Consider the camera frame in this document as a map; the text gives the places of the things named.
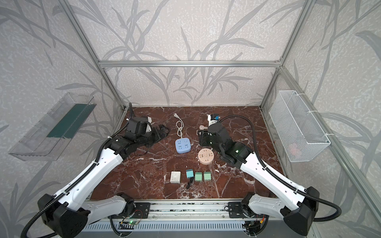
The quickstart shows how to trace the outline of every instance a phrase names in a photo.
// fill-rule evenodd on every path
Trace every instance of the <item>white power cord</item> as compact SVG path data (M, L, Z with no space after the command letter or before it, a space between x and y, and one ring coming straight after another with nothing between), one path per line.
M182 129L184 128L184 122L179 117L179 115L177 115L177 113L175 113L173 116L179 119L179 121L176 122L177 135L182 138Z

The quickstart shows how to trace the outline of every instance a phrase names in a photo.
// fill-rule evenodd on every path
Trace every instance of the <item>white wall switch box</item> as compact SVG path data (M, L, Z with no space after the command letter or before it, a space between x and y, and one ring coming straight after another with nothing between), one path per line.
M171 183L172 184L179 184L180 183L180 171L172 171L171 172Z

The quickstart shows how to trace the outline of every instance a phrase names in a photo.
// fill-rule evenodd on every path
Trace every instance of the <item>wallpaper with leaf pattern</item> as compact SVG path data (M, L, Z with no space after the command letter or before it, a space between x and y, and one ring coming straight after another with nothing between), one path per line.
M0 1L0 237L19 237L38 211L37 200L71 181L113 133L120 107L58 3ZM93 95L97 104L54 162L8 154L67 92ZM39 219L31 237L51 233Z
M376 192L381 195L381 1L325 1L315 4L286 68L334 131ZM314 186L340 204L343 215L317 223L322 237L381 237L381 227L330 149L310 162L290 163L268 111L280 78L264 108L270 132L291 179ZM319 206L319 216L332 213Z
M101 60L279 60L304 0L70 0ZM107 69L136 105L259 105L274 68Z

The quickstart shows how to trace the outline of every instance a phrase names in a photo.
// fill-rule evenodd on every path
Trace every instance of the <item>metal linear rail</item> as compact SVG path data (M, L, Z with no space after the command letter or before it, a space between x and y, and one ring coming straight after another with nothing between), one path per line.
M94 63L95 67L97 68L99 74L105 81L107 87L111 90L112 95L115 97L115 100L118 102L118 104L121 106L122 109L124 109L124 103L122 99L120 98L119 94L117 93L114 85L112 84L110 78L107 76L106 72L99 66L98 57L95 54L95 50L90 45L90 41L87 39L84 30L82 29L77 17L75 16L75 13L73 9L71 8L69 2L67 0L58 0L59 6L62 9L62 12L66 15L69 23L74 28L74 31L77 33L78 38L82 42L83 46L85 47L87 53L89 54L92 62Z
M300 35L300 32L302 31L302 28L305 25L305 23L308 19L308 16L311 13L311 10L312 10L315 2L316 2L316 0L306 0L306 2L304 3L304 6L300 12L299 18L295 24L295 27L291 33L291 36L287 42L286 48L283 51L282 56L280 57L280 66L284 66L289 54L291 53L292 47L294 46L296 40L298 39L298 36ZM279 67L276 69L275 74L273 75L273 77L271 79L271 82L269 84L269 87L267 88L266 94L264 95L263 100L261 102L261 107L263 107L264 104L266 103L266 101L270 95L270 92L272 91L274 85L276 84L276 81L277 81L277 78L279 75L278 70L279 70Z
M100 61L108 67L279 67L279 61Z
M292 90L301 93L300 96L302 97L308 108L311 111L315 111L315 106L311 103L311 101L305 94L302 94L304 93L303 90L296 83L295 79L286 69L286 67L281 67L279 72ZM333 134L331 128L326 124L322 116L318 112L313 113L322 129L328 134ZM371 213L374 215L378 223L381 225L381 199L379 195L370 185L366 177L362 174L358 166L354 163L353 159L349 156L348 152L342 146L339 139L336 136L331 135L328 135L328 137L331 141L330 149L334 154L335 158L346 172L350 181L356 187L360 197L364 200L365 204L368 205Z
M148 220L232 220L225 207L229 202L241 202L242 199L168 199L141 200L151 204ZM253 220L238 218L236 220Z

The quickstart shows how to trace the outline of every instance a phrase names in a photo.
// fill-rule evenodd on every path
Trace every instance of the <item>black cable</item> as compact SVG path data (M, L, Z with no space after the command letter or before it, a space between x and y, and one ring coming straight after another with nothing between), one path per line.
M144 154L140 154L140 155L136 155L135 152L134 152L134 156L142 156L142 155L146 155L149 151L149 149L151 148L151 146L148 147L148 149L146 150L146 152Z
M132 110L132 103L129 103L128 104L129 106L129 110L130 110L130 119L134 114L133 110ZM120 130L118 130L117 132L115 132L115 134L113 134L111 136L114 137L116 136L117 134L119 134L122 130L124 130L128 125L128 122L126 123L126 125L124 125L123 128L121 128ZM30 227L33 225L33 223L35 223L37 221L37 219L42 215L44 214L54 203L56 203L58 200L60 200L65 194L69 193L70 190L75 187L84 177L86 177L94 168L95 166L98 164L98 161L101 157L101 153L102 153L102 150L104 148L104 145L106 145L107 142L110 141L111 138L108 138L107 140L105 140L102 145L100 146L98 152L97 152L97 155L95 157L95 163L93 163L87 170L86 172L83 173L83 175L81 175L76 181L74 181L70 186L68 186L66 189L65 189L65 192L64 193L61 193L60 195L56 196L53 200L51 200L48 204L45 205L45 207L43 209L41 209L38 213L36 213L34 215L34 217L31 218L31 220L24 226L24 229L22 230L21 234L20 234L20 238L28 238L27 236L27 233L30 229ZM40 236L38 238L50 238L50 237L53 237L53 236L56 236L57 233L56 232L53 232L53 233L50 233L48 235L44 235L44 236Z
M247 228L254 228L254 227L258 227L258 226L260 226L260 225L261 225L261 223L256 224L256 225L246 225L246 224L242 224L243 227L247 227Z
M257 141L256 141L256 135L255 135L255 130L254 130L254 125L253 123L247 119L246 117L244 116L241 116L241 115L230 115L230 116L227 116L225 117L224 119L221 119L219 120L218 122L222 122L224 121L225 119L228 119L230 117L240 117L242 119L245 119L249 124L250 124L250 127L251 127L251 131L253 132L253 144L254 144L254 152L255 154L257 155L257 158L258 158L258 161L259 163L261 164L261 166L263 168L265 168L265 170L271 175L273 176L276 180L278 180L279 182L281 182L284 186L288 187L289 189L293 190L294 192L308 198L308 199L311 199L313 201L316 201L316 202L319 202L319 203L322 203L322 204L325 204L327 206L330 206L330 207L333 207L334 209L336 209L336 212L332 215L329 215L329 216L326 216L326 217L317 217L317 218L314 218L314 222L326 222L326 221L329 221L329 220L333 220L337 217L339 217L341 215L341 208L330 202L330 201L327 201L327 200L324 200L324 199L321 199L321 198L317 198L315 196L312 196L304 191L300 191L298 190L297 188L295 188L294 186L290 185L289 183L287 183L286 181L284 181L283 179L281 179L279 176L277 176L273 171L271 171L271 169L269 169L263 162L263 160L261 159L260 155L259 155L259 152L258 152L258 147L257 147Z
M115 234L117 234L119 237L127 237L128 236L128 235L123 235L122 233L118 232L117 229L114 226L114 223L112 221L111 216L109 216L109 219L110 219L111 228L112 228L112 230L114 231Z
M266 218L266 221L264 222L263 226L261 227L261 229L255 233L255 235L258 235L259 233L263 232L263 230L265 229L265 227L267 226L267 222L269 221L269 215L265 215L265 218Z
M149 127L150 127L150 129L151 129L151 132L152 132L153 127L152 127L151 123L148 121L147 124L149 125Z
M188 184L187 184L186 189L189 189L189 188L192 186L193 180L194 180L194 177L191 177L191 178L189 179L189 182L188 182Z

